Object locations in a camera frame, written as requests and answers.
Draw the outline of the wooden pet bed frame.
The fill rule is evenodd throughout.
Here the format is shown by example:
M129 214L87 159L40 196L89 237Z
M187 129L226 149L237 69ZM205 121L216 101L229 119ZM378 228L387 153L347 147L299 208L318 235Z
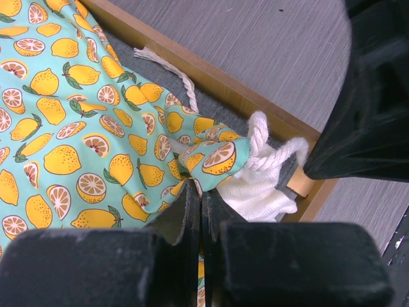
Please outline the wooden pet bed frame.
M269 121L270 134L279 141L295 136L306 138L314 146L320 133L265 99L255 91L215 68L109 1L84 1L84 6L108 32L133 47L145 47L186 73L193 83L238 114L250 116L263 111ZM297 196L298 211L285 215L285 222L313 221L337 183L336 179L312 180L297 168L287 187Z

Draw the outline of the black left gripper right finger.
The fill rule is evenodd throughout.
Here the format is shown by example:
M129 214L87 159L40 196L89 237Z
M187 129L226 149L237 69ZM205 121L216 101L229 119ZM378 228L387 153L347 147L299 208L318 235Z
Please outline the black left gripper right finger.
M388 306L372 237L351 223L250 223L217 191L202 197L207 306Z

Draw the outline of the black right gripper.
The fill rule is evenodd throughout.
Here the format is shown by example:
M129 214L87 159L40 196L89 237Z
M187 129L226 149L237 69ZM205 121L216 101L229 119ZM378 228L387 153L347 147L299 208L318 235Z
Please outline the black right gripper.
M343 87L304 166L315 180L408 180L408 1L345 1Z

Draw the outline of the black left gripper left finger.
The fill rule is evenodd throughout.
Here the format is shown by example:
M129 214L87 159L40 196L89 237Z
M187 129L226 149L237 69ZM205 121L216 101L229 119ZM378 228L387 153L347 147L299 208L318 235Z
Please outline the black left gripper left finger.
M195 306L199 211L186 180L143 228L24 232L1 260L1 305Z

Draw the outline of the lemon print pet mattress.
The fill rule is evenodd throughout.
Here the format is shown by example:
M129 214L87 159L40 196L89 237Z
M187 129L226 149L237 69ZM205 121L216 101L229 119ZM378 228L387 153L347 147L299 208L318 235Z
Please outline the lemon print pet mattress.
M246 173L249 139L123 68L79 1L1 2L1 249L28 230L142 227Z

